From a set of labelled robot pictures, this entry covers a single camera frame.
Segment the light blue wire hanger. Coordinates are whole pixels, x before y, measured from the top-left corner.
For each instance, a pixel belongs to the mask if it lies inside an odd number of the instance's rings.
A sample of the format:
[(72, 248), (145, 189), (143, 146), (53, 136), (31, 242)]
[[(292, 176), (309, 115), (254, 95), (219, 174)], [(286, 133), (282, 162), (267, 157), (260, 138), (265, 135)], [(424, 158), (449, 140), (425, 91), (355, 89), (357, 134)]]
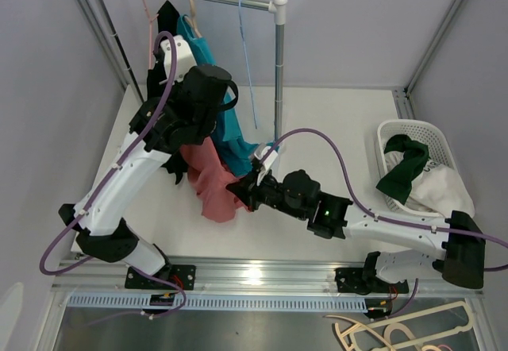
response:
[(252, 108), (252, 120), (255, 127), (255, 130), (259, 129), (259, 122), (258, 122), (258, 114), (256, 111), (256, 101), (255, 101), (255, 95), (252, 85), (252, 74), (250, 70), (250, 63), (248, 58), (248, 49), (247, 49), (247, 42), (245, 38), (245, 32), (244, 32), (244, 24), (243, 24), (243, 15), (242, 15), (242, 2), (243, 0), (238, 0), (237, 8), (238, 8), (238, 20), (239, 20), (239, 30), (241, 35), (241, 43), (244, 53), (244, 62), (245, 62), (245, 70), (248, 80), (248, 89), (249, 89), (249, 95), (250, 95), (250, 101), (251, 101), (251, 108)]

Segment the salmon pink t shirt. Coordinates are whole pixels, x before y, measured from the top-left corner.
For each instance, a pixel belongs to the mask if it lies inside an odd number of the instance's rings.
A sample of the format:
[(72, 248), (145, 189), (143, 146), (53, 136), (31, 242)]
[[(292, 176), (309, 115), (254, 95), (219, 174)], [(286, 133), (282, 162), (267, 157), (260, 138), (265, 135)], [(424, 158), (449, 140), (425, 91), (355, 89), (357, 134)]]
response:
[(246, 210), (226, 190), (226, 186), (238, 178), (221, 162), (209, 137), (201, 145), (183, 145), (179, 151), (188, 164), (187, 179), (202, 202), (203, 217), (224, 223), (233, 220), (237, 210)]

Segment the teal t shirt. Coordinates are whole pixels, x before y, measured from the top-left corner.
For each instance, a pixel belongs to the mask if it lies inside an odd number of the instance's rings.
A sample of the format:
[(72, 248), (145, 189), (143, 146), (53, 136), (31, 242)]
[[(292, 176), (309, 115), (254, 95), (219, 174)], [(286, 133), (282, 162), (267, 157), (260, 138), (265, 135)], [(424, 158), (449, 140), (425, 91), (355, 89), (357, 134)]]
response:
[[(180, 16), (177, 34), (189, 44), (197, 65), (215, 65), (216, 61), (206, 39), (197, 36), (190, 22), (187, 15)], [(217, 116), (217, 128), (211, 137), (217, 154), (236, 177), (245, 176), (252, 170), (251, 155), (260, 144), (249, 143), (244, 139), (234, 109), (221, 112)]]

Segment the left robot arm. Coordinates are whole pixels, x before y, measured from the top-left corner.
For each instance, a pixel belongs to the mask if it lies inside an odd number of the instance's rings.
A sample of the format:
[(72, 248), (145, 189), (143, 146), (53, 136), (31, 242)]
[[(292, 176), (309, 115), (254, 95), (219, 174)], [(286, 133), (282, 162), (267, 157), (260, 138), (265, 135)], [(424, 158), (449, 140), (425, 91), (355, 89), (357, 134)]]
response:
[(123, 214), (154, 172), (182, 146), (202, 144), (214, 131), (217, 116), (237, 104), (236, 99), (224, 101), (227, 91), (238, 92), (232, 76), (203, 64), (193, 66), (180, 81), (168, 80), (161, 97), (141, 105), (103, 179), (81, 201), (59, 209), (86, 255), (108, 263), (122, 261), (143, 274), (151, 287), (169, 283), (169, 260), (130, 229)]

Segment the green and white t shirt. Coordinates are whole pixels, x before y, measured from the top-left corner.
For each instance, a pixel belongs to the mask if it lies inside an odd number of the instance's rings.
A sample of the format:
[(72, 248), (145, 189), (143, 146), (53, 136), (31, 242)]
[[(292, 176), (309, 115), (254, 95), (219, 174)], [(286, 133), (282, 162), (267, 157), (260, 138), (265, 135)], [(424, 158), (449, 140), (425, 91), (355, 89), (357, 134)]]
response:
[(448, 217), (454, 210), (475, 216), (475, 206), (458, 171), (433, 160), (427, 145), (404, 134), (384, 149), (387, 174), (376, 185), (385, 196), (419, 212)]

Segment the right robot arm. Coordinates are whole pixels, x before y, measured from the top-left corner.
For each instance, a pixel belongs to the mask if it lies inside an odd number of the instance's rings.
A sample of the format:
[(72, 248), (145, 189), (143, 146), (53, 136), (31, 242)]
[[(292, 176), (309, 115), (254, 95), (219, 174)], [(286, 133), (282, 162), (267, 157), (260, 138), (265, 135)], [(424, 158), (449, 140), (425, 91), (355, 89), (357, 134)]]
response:
[(485, 241), (474, 220), (462, 211), (429, 222), (409, 216), (381, 218), (362, 211), (350, 199), (325, 193), (303, 170), (287, 174), (281, 182), (271, 174), (260, 177), (251, 172), (226, 188), (250, 211), (269, 206), (305, 221), (310, 232), (324, 239), (367, 239), (402, 246), (398, 253), (368, 254), (361, 281), (370, 291), (434, 276), (472, 290), (484, 285)]

